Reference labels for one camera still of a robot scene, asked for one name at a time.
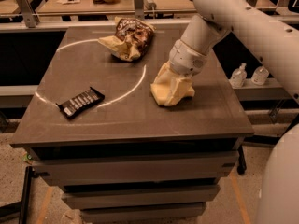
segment crumpled bag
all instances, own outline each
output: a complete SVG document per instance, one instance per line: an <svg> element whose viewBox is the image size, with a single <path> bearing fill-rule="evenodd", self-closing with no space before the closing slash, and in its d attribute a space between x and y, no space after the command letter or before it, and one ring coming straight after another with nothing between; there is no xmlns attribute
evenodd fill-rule
<svg viewBox="0 0 299 224"><path fill-rule="evenodd" d="M114 35L100 37L98 42L111 54L126 62L141 58L148 50L154 36L154 27L135 18L115 18Z"/></svg>

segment plastic bottle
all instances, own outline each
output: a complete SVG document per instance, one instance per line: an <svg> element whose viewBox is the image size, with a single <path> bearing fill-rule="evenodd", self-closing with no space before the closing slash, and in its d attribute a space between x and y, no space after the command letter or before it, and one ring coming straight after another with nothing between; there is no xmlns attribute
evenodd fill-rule
<svg viewBox="0 0 299 224"><path fill-rule="evenodd" d="M251 81L256 85L262 86L268 77L269 71L264 66L259 66L255 69Z"/></svg>
<svg viewBox="0 0 299 224"><path fill-rule="evenodd" d="M242 63L239 68L235 69L230 79L231 84L234 88L242 87L247 76L245 71L246 64Z"/></svg>

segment concrete floor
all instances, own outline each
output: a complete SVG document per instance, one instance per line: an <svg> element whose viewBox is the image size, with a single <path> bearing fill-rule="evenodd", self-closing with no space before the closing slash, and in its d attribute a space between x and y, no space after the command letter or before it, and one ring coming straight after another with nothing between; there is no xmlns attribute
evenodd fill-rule
<svg viewBox="0 0 299 224"><path fill-rule="evenodd" d="M288 126L268 124L265 118L252 119L256 133L279 135ZM9 145L14 129L0 133L0 206L15 203L21 199L25 167L29 165L22 156L25 151ZM154 219L143 221L114 222L114 224L250 224L254 223L257 212L259 191L272 146L243 144L247 171L240 175L234 170L220 180L221 190L213 202L207 203L206 211L200 217ZM29 224L80 223L65 219L65 212L73 212L61 200L62 192L57 187L49 187L40 177L32 180L31 198L28 211ZM4 224L19 223L18 217L5 220Z"/></svg>

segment desk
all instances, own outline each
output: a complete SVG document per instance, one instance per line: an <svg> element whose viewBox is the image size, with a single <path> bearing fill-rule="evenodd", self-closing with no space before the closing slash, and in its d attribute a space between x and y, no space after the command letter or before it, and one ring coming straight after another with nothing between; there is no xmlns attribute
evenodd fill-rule
<svg viewBox="0 0 299 224"><path fill-rule="evenodd" d="M97 42L113 25L69 28L14 133L11 145L34 157L35 171L87 222L201 215L235 166L240 139L253 135L213 52L193 78L195 97L156 105L150 83L186 24L155 26L135 63ZM67 120L55 103L89 86L105 101Z"/></svg>
<svg viewBox="0 0 299 224"><path fill-rule="evenodd" d="M19 13L20 9L15 0L4 0L0 2L0 15L1 14L16 14Z"/></svg>
<svg viewBox="0 0 299 224"><path fill-rule="evenodd" d="M134 0L118 0L115 3L95 5L93 0L81 0L79 4L62 5L58 0L49 0L41 9L40 15L55 14L134 14ZM159 13L188 13L195 12L194 5L189 0L154 0L157 4L156 12Z"/></svg>

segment chip bag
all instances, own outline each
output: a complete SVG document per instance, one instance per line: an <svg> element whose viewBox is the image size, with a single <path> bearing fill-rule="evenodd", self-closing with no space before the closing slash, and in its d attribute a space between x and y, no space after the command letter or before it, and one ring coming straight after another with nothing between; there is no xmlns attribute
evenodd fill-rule
<svg viewBox="0 0 299 224"><path fill-rule="evenodd" d="M100 37L99 43L107 47L112 55L126 62L141 58L148 50L154 36L154 27L135 18L115 18L114 35Z"/></svg>

